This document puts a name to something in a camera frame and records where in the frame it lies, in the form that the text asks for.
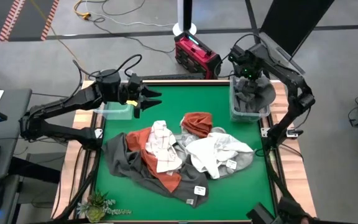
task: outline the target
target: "green table surface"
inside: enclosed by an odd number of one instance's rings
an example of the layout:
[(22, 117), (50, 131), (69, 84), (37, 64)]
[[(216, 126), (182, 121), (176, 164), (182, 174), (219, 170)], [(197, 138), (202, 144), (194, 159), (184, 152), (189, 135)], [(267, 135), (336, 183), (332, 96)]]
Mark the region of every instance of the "green table surface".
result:
[[(154, 121), (165, 120), (168, 129), (180, 133), (180, 120), (188, 112), (209, 112), (213, 126), (219, 126), (253, 150), (262, 147), (257, 123), (235, 123), (230, 120), (228, 86), (152, 86), (162, 93), (162, 103), (140, 114), (140, 119), (106, 120), (104, 142), (124, 132), (151, 127)], [(246, 213), (261, 202), (273, 213), (265, 161), (254, 158), (253, 163), (229, 177), (209, 180), (209, 198), (192, 208), (176, 198), (163, 197), (135, 184), (128, 177), (109, 173), (101, 155), (96, 189), (116, 200), (114, 208), (130, 209), (132, 214), (110, 216), (105, 220), (248, 220)]]

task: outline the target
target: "white tag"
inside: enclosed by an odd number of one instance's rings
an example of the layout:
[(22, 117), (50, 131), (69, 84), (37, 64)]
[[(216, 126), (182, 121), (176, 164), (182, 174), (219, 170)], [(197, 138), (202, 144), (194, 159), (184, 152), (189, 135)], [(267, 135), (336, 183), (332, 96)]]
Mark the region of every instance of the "white tag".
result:
[(187, 203), (187, 204), (190, 204), (190, 205), (193, 205), (193, 202), (194, 202), (193, 199), (187, 199), (187, 200), (186, 200), (186, 203)]
[(226, 166), (228, 167), (228, 168), (231, 168), (231, 169), (236, 169), (236, 167), (237, 167), (237, 162), (236, 161), (233, 161), (233, 160), (231, 160), (231, 159), (228, 159), (227, 160), (227, 162), (226, 162)]
[(194, 194), (205, 196), (205, 190), (206, 190), (205, 187), (196, 186), (196, 187), (194, 187)]

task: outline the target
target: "red power station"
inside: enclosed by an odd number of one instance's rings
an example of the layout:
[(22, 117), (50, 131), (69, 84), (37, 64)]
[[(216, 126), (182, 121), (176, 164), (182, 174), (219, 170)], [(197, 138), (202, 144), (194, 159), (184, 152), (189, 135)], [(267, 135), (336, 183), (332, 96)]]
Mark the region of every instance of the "red power station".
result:
[(175, 48), (177, 62), (189, 72), (203, 73), (205, 79), (217, 79), (221, 72), (221, 57), (191, 33), (185, 31), (175, 37)]

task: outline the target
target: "orange cloth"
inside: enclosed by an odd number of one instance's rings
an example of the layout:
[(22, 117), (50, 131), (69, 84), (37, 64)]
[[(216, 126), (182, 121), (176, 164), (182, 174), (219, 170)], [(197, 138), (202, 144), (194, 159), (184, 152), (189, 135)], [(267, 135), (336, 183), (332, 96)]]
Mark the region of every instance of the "orange cloth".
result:
[(172, 175), (168, 175), (166, 172), (157, 173), (157, 158), (149, 154), (145, 147), (151, 129), (152, 128), (145, 128), (140, 131), (128, 133), (126, 137), (128, 148), (131, 151), (140, 151), (143, 161), (147, 164), (148, 170), (172, 193), (178, 187), (181, 176), (176, 172)]
[(191, 134), (205, 138), (212, 129), (212, 115), (204, 112), (187, 113), (181, 125)]

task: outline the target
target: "clear plastic bin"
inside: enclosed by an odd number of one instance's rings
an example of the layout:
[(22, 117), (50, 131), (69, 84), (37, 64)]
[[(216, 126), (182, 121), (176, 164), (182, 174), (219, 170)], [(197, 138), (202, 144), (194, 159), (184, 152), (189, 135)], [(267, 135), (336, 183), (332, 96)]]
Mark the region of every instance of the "clear plastic bin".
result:
[(107, 120), (130, 120), (133, 117), (134, 106), (121, 105), (117, 102), (110, 102), (106, 110), (93, 110), (102, 114)]
[(230, 119), (237, 122), (253, 123), (260, 118), (267, 117), (270, 114), (270, 106), (260, 109), (259, 113), (243, 113), (234, 109), (234, 76), (230, 77)]

